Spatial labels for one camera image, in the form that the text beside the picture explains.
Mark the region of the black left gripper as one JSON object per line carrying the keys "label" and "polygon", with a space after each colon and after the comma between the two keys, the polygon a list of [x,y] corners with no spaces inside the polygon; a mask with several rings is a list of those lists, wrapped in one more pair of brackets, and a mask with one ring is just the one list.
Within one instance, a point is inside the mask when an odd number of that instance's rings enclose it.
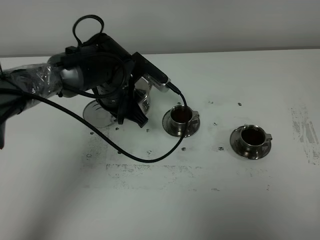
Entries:
{"label": "black left gripper", "polygon": [[105,33],[70,46],[61,55],[62,94],[86,96],[118,120],[130,120],[142,128],[148,118],[135,100],[132,55]]}

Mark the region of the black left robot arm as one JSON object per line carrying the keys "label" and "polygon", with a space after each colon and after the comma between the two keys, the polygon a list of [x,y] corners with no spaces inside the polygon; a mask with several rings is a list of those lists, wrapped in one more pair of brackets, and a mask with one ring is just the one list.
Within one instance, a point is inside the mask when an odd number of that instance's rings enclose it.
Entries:
{"label": "black left robot arm", "polygon": [[130,120],[143,127],[148,118],[135,97],[136,61],[105,33],[97,33],[88,41],[70,46],[48,62],[7,69],[0,74],[1,90],[18,94],[0,94],[0,146],[5,145],[6,120],[37,105],[36,95],[48,99],[54,95],[90,98],[113,115],[118,124]]}

